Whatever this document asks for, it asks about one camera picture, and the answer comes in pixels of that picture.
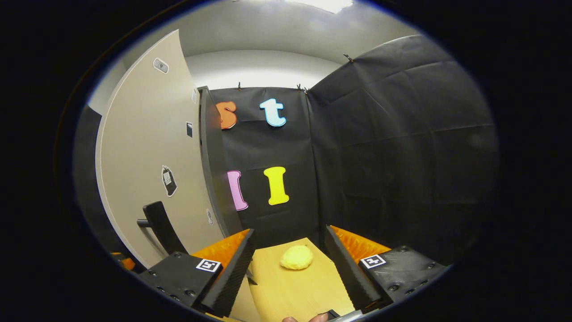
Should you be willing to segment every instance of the ceiling light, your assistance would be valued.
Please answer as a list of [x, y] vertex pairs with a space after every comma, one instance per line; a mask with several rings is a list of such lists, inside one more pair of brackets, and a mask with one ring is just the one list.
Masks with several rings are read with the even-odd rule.
[[286, 0], [287, 2], [298, 2], [304, 5], [313, 6], [331, 13], [338, 13], [343, 8], [353, 4], [352, 0]]

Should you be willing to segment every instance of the orange padding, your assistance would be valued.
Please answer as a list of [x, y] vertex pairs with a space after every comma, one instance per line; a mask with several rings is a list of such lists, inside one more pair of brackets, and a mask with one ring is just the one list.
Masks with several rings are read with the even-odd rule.
[[126, 270], [132, 270], [135, 267], [135, 262], [131, 258], [124, 259], [121, 263]]
[[331, 225], [330, 227], [336, 233], [336, 236], [344, 245], [345, 249], [349, 252], [356, 265], [362, 258], [385, 253], [391, 250], [389, 247], [385, 247], [382, 244], [378, 244], [347, 230], [343, 230]]
[[223, 271], [221, 272], [222, 274], [224, 269], [226, 269], [228, 264], [231, 262], [232, 256], [234, 256], [236, 253], [236, 250], [239, 248], [240, 243], [242, 243], [249, 230], [250, 229], [245, 229], [232, 236], [226, 237], [223, 240], [203, 248], [191, 255], [199, 258], [204, 258], [206, 260], [221, 262], [223, 265]]

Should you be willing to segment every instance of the clip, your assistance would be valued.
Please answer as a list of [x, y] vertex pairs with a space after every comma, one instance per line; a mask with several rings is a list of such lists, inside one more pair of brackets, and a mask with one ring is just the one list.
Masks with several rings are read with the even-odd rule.
[[344, 54], [344, 56], [349, 60], [349, 62], [353, 62], [353, 59], [350, 56], [348, 56], [348, 54]]

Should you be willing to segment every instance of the wooden table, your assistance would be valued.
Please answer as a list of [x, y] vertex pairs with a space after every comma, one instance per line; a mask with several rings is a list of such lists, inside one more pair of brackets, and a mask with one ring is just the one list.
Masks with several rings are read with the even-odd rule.
[[[290, 270], [280, 265], [280, 257], [294, 245], [310, 248], [309, 267]], [[281, 322], [287, 316], [306, 322], [331, 309], [339, 315], [355, 310], [335, 265], [307, 238], [257, 249], [251, 267], [258, 285], [250, 289], [263, 322]]]
[[248, 287], [248, 279], [245, 276], [240, 285], [239, 293], [236, 295], [235, 304], [232, 306], [231, 314], [229, 317], [216, 317], [208, 314], [215, 319], [224, 322], [261, 322], [260, 315], [256, 309], [254, 299], [252, 298], [251, 290]]

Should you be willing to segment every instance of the sponge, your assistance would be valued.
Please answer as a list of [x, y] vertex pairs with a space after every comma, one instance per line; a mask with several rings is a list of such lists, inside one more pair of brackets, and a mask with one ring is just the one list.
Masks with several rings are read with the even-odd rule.
[[280, 265], [290, 269], [304, 269], [312, 263], [313, 254], [304, 245], [290, 247], [280, 259]]

